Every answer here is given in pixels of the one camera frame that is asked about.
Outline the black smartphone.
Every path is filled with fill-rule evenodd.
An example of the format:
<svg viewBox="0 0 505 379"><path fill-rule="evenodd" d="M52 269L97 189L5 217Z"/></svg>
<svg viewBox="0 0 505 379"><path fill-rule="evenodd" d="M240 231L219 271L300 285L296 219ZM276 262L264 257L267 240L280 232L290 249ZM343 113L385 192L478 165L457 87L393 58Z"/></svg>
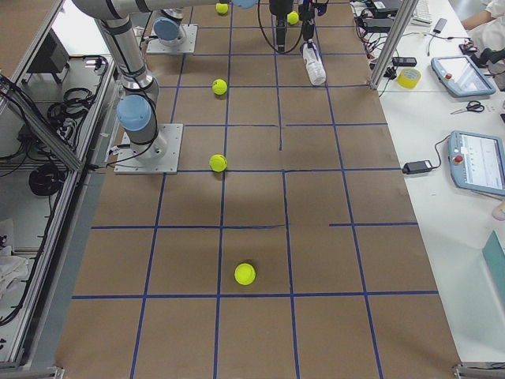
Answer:
<svg viewBox="0 0 505 379"><path fill-rule="evenodd" d="M446 26L447 20L445 18L440 18L437 22L436 25L433 27L432 32L434 34L440 34L444 27Z"/></svg>

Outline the far left tennis ball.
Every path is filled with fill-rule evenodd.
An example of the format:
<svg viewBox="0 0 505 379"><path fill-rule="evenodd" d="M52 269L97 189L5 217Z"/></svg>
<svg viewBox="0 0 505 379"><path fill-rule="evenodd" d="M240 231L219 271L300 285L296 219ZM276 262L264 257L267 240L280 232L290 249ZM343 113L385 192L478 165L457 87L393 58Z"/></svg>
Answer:
<svg viewBox="0 0 505 379"><path fill-rule="evenodd" d="M215 11L218 15L226 15L229 10L229 5L226 3L216 3Z"/></svg>

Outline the yellow tape roll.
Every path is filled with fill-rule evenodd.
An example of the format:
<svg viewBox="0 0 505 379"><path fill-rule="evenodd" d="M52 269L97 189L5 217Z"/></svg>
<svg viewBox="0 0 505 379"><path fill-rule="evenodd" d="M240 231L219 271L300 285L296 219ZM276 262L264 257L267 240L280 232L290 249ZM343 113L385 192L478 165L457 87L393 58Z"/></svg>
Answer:
<svg viewBox="0 0 505 379"><path fill-rule="evenodd" d="M405 67L400 71L397 82L403 88L413 89L417 86L420 80L421 72L419 70Z"/></svg>

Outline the left aluminium frame rack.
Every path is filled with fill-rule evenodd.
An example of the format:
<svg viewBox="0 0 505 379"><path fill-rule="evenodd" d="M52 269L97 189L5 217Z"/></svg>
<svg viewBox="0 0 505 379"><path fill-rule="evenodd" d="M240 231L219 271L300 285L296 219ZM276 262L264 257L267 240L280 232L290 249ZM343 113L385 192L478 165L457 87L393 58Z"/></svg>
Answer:
<svg viewBox="0 0 505 379"><path fill-rule="evenodd" d="M117 70L70 1L1 4L1 367L22 364Z"/></svg>

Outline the black power adapter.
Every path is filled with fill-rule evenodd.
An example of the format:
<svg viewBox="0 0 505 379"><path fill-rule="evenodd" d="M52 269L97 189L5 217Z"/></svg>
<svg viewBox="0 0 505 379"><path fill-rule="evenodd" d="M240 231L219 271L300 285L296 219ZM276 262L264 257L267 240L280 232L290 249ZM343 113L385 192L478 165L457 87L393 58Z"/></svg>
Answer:
<svg viewBox="0 0 505 379"><path fill-rule="evenodd" d="M403 165L402 173L403 174L423 174L430 172L433 169L433 165L430 160L418 160L418 161L410 161Z"/></svg>

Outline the teach pendant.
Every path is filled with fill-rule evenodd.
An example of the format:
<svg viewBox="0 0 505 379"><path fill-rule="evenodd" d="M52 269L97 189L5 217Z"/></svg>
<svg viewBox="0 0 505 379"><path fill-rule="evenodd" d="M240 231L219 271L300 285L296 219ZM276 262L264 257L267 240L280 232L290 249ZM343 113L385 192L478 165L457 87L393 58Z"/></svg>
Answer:
<svg viewBox="0 0 505 379"><path fill-rule="evenodd" d="M447 147L451 178L458 188L504 196L501 138L455 130Z"/></svg>
<svg viewBox="0 0 505 379"><path fill-rule="evenodd" d="M439 82L453 97L490 96L496 92L495 87L469 56L433 58L431 68Z"/></svg>

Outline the black handled scissors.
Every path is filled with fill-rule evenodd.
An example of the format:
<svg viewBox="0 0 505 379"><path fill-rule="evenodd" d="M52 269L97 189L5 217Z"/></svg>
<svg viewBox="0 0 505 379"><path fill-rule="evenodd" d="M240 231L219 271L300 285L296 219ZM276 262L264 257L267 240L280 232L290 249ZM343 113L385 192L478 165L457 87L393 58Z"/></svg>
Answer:
<svg viewBox="0 0 505 379"><path fill-rule="evenodd" d="M482 113L484 105L478 100L469 101L463 108L452 111L451 114L462 114L465 112Z"/></svg>

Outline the nearest tennis ball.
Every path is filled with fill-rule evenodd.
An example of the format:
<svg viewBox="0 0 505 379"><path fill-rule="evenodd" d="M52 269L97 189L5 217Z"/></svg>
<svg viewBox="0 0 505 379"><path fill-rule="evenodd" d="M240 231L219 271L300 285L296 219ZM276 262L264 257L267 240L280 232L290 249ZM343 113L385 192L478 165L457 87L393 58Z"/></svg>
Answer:
<svg viewBox="0 0 505 379"><path fill-rule="evenodd" d="M252 284L256 279L256 270L254 266L247 262L240 263L234 270L234 279L242 286Z"/></svg>

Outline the tennis ball mid table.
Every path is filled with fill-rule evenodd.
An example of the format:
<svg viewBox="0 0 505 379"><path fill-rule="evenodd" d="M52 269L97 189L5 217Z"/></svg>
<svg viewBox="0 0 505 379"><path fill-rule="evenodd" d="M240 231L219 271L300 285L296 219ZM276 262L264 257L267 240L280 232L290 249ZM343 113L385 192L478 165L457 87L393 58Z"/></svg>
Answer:
<svg viewBox="0 0 505 379"><path fill-rule="evenodd" d="M227 92L228 85L223 79L218 78L213 81L211 88L217 96L222 96Z"/></svg>

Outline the tennis ball by near base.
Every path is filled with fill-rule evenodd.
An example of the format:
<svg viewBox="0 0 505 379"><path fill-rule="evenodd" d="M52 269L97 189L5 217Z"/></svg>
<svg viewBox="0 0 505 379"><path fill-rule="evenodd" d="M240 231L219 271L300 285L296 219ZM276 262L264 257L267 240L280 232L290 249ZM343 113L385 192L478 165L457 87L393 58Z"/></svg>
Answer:
<svg viewBox="0 0 505 379"><path fill-rule="evenodd" d="M226 157L222 154L214 154L209 159L209 167L214 172L224 172L227 169Z"/></svg>

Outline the far teach pendant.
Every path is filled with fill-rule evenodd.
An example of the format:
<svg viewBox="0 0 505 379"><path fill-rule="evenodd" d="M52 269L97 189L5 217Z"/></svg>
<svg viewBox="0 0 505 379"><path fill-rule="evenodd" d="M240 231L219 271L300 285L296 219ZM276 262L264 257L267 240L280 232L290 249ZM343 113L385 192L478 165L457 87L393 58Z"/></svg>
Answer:
<svg viewBox="0 0 505 379"><path fill-rule="evenodd" d="M490 96L496 92L495 87L469 56L433 58L431 68L439 82L453 97Z"/></svg>

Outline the black remote device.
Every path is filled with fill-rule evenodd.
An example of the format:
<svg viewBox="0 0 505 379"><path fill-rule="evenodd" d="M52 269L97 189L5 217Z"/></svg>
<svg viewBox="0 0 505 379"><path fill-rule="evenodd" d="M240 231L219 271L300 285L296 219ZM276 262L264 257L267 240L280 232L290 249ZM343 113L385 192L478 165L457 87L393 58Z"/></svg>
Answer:
<svg viewBox="0 0 505 379"><path fill-rule="evenodd" d="M396 67L415 67L417 65L415 57L393 57L391 62Z"/></svg>

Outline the aluminium frame post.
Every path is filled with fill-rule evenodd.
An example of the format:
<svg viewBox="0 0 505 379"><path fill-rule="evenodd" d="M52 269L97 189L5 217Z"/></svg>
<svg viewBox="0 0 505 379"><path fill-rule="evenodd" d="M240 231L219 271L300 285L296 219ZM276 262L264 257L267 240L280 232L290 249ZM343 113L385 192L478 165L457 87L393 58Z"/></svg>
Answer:
<svg viewBox="0 0 505 379"><path fill-rule="evenodd" d="M378 89L379 83L386 71L388 63L391 60L407 25L410 23L410 19L412 17L413 11L417 7L417 3L418 0L402 1L391 30L389 31L386 38L385 44L383 45L383 49L380 52L380 56L378 57L375 67L372 71L372 75L369 81L369 87L371 89Z"/></svg>

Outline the far right tennis ball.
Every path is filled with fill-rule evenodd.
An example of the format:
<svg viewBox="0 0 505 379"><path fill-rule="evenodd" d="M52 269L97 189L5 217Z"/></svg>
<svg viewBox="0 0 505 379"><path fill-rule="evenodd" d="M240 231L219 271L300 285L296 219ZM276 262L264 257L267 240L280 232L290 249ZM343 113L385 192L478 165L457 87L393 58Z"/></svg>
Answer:
<svg viewBox="0 0 505 379"><path fill-rule="evenodd" d="M287 15L289 25L296 25L299 22L299 15L296 11L292 11Z"/></svg>

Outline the near teach pendant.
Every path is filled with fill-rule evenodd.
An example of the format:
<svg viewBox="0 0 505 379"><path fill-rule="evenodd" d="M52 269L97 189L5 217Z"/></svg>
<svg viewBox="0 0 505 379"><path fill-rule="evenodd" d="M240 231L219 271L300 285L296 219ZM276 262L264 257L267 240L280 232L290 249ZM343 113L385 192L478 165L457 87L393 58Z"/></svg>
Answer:
<svg viewBox="0 0 505 379"><path fill-rule="evenodd" d="M455 130L447 147L451 178L458 188L504 196L501 138Z"/></svg>

